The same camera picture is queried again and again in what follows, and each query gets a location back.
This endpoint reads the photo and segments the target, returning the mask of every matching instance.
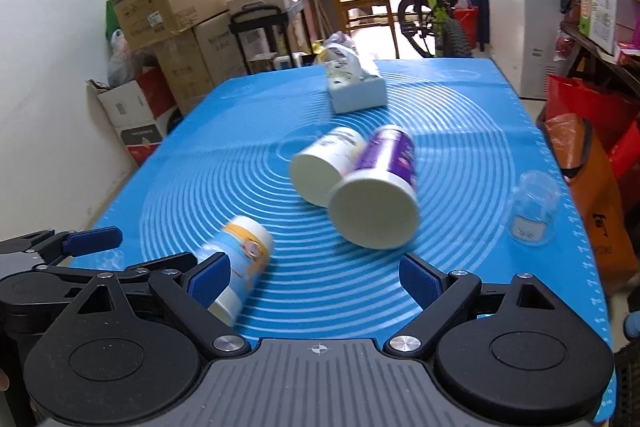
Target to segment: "white box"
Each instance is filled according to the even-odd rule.
[[[142,165],[182,120],[160,68],[105,89],[90,80],[114,130],[133,160]]]
[[[242,10],[249,8],[257,8],[261,6],[277,6],[283,12],[286,12],[289,8],[291,8],[295,3],[299,0],[229,0],[226,3],[226,9],[229,10],[229,14],[235,15]],[[247,21],[250,19],[255,19],[258,17],[262,17],[264,13],[256,12],[255,14],[245,15],[242,17],[242,21]]]
[[[582,0],[580,32],[609,55],[619,42],[631,42],[640,2],[637,0]]]
[[[328,79],[328,87],[335,113],[386,105],[386,83],[381,76],[354,82],[333,77]]]

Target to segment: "purple label bottle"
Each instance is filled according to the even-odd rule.
[[[332,190],[328,213],[340,235],[360,247],[397,248],[414,236],[420,212],[415,146],[407,130],[385,125],[373,133],[353,170]]]

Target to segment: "orange bag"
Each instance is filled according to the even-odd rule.
[[[609,293],[639,269],[609,159],[591,123],[576,114],[547,120],[544,130],[582,217],[600,280]]]

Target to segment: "green bicycle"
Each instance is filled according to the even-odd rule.
[[[458,0],[400,1],[400,31],[420,56],[471,58],[465,31],[454,18],[457,3]],[[429,49],[427,37],[434,37],[433,51]]]

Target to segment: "bottle label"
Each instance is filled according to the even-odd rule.
[[[354,170],[385,170],[415,188],[414,154],[414,142],[407,133],[397,129],[378,129],[358,158]]]
[[[545,237],[546,224],[530,221],[522,216],[514,216],[511,223],[511,235],[521,241],[536,243]]]

